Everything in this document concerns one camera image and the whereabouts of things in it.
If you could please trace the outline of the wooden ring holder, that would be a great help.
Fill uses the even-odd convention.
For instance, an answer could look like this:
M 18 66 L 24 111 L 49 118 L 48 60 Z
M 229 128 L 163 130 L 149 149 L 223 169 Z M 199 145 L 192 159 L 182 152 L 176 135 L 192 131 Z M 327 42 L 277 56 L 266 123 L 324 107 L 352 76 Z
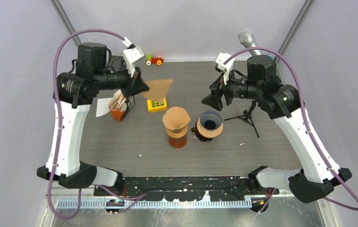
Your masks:
M 180 139 L 186 135 L 186 133 L 188 131 L 188 125 L 180 128 L 180 129 L 177 129 L 177 130 L 171 130 L 166 127 L 165 131 L 170 138 Z

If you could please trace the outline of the blue dripper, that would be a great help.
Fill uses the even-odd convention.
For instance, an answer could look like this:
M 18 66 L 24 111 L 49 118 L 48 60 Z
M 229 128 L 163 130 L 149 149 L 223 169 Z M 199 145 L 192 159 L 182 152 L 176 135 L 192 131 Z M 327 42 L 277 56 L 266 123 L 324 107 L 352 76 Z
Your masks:
M 205 111 L 200 116 L 200 124 L 208 131 L 213 131 L 222 125 L 222 117 L 215 111 Z

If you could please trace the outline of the brown glass dripper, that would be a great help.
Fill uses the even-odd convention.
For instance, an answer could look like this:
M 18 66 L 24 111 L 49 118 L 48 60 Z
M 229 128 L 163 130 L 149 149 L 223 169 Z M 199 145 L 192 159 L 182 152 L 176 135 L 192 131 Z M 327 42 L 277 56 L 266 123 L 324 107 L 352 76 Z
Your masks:
M 193 133 L 195 133 L 196 137 L 202 142 L 207 142 L 207 141 L 213 140 L 213 138 L 207 138 L 207 137 L 204 137 L 203 135 L 201 135 L 200 132 L 198 131 L 197 127 L 192 127 L 191 131 Z

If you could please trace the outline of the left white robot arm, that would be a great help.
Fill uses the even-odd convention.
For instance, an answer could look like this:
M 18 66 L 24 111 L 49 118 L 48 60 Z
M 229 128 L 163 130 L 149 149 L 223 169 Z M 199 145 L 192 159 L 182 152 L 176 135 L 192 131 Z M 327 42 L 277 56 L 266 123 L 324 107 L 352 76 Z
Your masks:
M 104 44 L 79 45 L 72 69 L 56 78 L 52 152 L 47 163 L 37 169 L 38 177 L 69 189 L 102 185 L 113 196 L 123 192 L 121 172 L 79 159 L 82 133 L 93 99 L 101 90 L 119 89 L 124 97 L 149 90 L 138 66 L 144 60 L 144 52 L 133 44 L 127 45 L 122 56 L 112 55 Z

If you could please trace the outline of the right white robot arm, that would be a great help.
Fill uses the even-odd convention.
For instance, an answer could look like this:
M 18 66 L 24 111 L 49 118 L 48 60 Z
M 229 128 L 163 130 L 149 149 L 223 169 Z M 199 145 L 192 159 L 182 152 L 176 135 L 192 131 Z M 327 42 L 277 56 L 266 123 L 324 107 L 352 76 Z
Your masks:
M 314 132 L 307 111 L 300 104 L 299 94 L 292 85 L 285 85 L 277 75 L 276 63 L 267 55 L 247 60 L 247 75 L 235 78 L 237 70 L 227 53 L 220 53 L 214 67 L 220 76 L 210 85 L 210 94 L 202 103 L 218 111 L 234 98 L 251 99 L 280 127 L 293 147 L 302 167 L 276 170 L 261 166 L 249 173 L 249 190 L 261 194 L 266 188 L 290 191 L 299 201 L 310 203 L 329 195 L 343 181 L 352 177 L 321 148 L 320 140 L 311 140 Z

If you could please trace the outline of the coffee filter box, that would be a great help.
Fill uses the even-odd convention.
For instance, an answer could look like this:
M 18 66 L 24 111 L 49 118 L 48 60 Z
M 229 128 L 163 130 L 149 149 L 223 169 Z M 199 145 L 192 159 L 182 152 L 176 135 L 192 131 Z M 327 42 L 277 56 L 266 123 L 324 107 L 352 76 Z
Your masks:
M 134 108 L 136 102 L 134 96 L 125 97 L 121 90 L 114 93 L 107 107 L 114 120 L 122 122 Z

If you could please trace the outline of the amber glass carafe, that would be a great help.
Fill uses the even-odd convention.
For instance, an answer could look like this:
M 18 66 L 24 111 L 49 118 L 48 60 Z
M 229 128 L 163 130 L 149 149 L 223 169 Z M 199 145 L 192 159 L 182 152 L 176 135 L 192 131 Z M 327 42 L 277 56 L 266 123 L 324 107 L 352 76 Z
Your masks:
M 187 137 L 186 135 L 181 138 L 168 137 L 168 142 L 173 148 L 182 148 L 187 143 Z

